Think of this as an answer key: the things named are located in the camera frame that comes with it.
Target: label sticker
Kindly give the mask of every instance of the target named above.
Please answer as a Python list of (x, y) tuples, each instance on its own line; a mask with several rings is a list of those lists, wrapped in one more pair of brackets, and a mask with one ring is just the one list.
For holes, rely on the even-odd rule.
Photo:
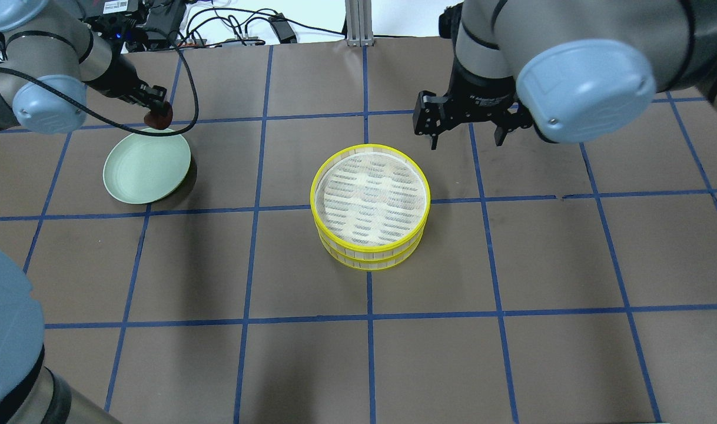
[(105, 8), (102, 9), (103, 14), (114, 14), (115, 12), (125, 12), (128, 10), (128, 0), (115, 0), (114, 2), (105, 2)]

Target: light green plate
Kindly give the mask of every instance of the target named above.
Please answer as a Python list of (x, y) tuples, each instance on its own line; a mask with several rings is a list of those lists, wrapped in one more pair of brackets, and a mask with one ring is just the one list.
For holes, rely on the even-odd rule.
[[(171, 132), (146, 128), (144, 131)], [(191, 149), (181, 135), (149, 137), (131, 134), (117, 143), (102, 169), (111, 196), (130, 204), (157, 201), (181, 185), (191, 166)]]

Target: power adapter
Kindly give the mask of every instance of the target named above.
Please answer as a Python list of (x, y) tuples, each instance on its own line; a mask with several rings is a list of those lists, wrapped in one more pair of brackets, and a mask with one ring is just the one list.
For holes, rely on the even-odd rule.
[(285, 15), (278, 13), (275, 16), (268, 17), (267, 20), (270, 22), (270, 26), (272, 26), (272, 30), (277, 35), (281, 45), (298, 43), (296, 33), (293, 32), (293, 28)]

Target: black cable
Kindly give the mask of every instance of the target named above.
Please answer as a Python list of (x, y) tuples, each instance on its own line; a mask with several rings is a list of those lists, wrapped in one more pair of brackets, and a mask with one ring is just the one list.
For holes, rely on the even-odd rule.
[[(265, 14), (264, 12), (251, 11), (248, 9), (240, 9), (240, 8), (208, 8), (208, 9), (204, 9), (202, 11), (198, 11), (197, 13), (194, 13), (194, 15), (192, 15), (188, 19), (188, 23), (186, 24), (186, 33), (188, 33), (188, 29), (189, 29), (189, 27), (191, 27), (191, 21), (193, 21), (195, 17), (199, 16), (200, 14), (203, 14), (205, 11), (211, 11), (211, 10), (248, 12), (251, 14), (261, 14), (262, 16), (269, 16), (269, 17), (275, 16), (274, 14)], [(310, 25), (302, 24), (301, 22), (293, 21), (293, 19), (289, 19), (287, 17), (283, 17), (283, 19), (285, 19), (285, 21), (291, 22), (291, 24), (295, 24), (300, 27), (313, 29), (315, 31), (328, 32), (329, 34), (340, 35), (341, 37), (345, 38), (345, 34), (343, 34), (342, 32), (337, 32), (337, 31), (333, 31), (331, 29), (326, 29), (326, 28), (319, 28), (318, 26), (310, 26)]]
[(187, 124), (184, 128), (181, 128), (178, 131), (171, 131), (171, 132), (148, 132), (148, 131), (141, 131), (141, 130), (135, 130), (133, 128), (130, 128), (126, 125), (119, 124), (116, 121), (112, 121), (111, 119), (105, 118), (104, 116), (100, 115), (97, 112), (94, 112), (90, 108), (86, 107), (86, 105), (80, 104), (78, 101), (72, 99), (66, 94), (61, 93), (60, 91), (56, 90), (55, 88), (50, 87), (46, 83), (43, 83), (42, 81), (39, 81), (38, 79), (34, 78), (31, 75), (25, 74), (24, 72), (20, 72), (14, 69), (8, 69), (8, 68), (1, 68), (0, 67), (0, 73), (1, 74), (8, 74), (17, 76), (19, 78), (23, 78), (23, 80), (27, 80), (30, 83), (35, 84), (36, 86), (39, 86), (40, 88), (43, 88), (47, 91), (49, 91), (52, 94), (55, 94), (55, 96), (60, 97), (60, 99), (65, 100), (71, 105), (74, 105), (75, 107), (78, 107), (80, 110), (83, 110), (87, 114), (99, 119), (100, 121), (110, 124), (113, 127), (120, 128), (124, 131), (128, 131), (133, 134), (139, 134), (143, 136), (149, 136), (149, 137), (170, 137), (170, 136), (177, 136), (180, 134), (187, 133), (191, 131), (192, 128), (197, 124), (197, 121), (199, 120), (199, 97), (197, 95), (197, 86), (194, 84), (194, 78), (191, 76), (191, 67), (189, 67), (188, 62), (186, 61), (186, 58), (183, 57), (183, 52), (181, 49), (176, 45), (175, 41), (170, 38), (170, 36), (162, 31), (161, 29), (157, 28), (144, 28), (147, 32), (157, 32), (158, 34), (164, 36), (167, 38), (170, 45), (173, 47), (173, 50), (178, 52), (178, 56), (181, 58), (181, 62), (183, 62), (183, 66), (186, 67), (186, 73), (188, 75), (188, 82), (191, 84), (191, 93), (194, 94), (194, 118), (191, 119), (191, 122)]

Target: light blue joint cap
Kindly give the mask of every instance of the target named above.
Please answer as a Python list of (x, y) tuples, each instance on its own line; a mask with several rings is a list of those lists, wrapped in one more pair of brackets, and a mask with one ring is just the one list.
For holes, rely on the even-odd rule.
[(49, 0), (0, 0), (0, 32), (8, 32), (34, 19)]
[(636, 48), (587, 39), (542, 51), (521, 69), (516, 89), (542, 134), (558, 143), (581, 143), (638, 118), (657, 83)]
[(26, 377), (44, 342), (44, 316), (29, 296), (31, 283), (0, 252), (0, 400)]
[[(87, 103), (84, 83), (68, 75), (47, 75), (37, 80), (66, 94), (80, 104)], [(42, 134), (68, 133), (84, 125), (87, 114), (55, 94), (30, 82), (14, 96), (14, 114), (25, 128)]]

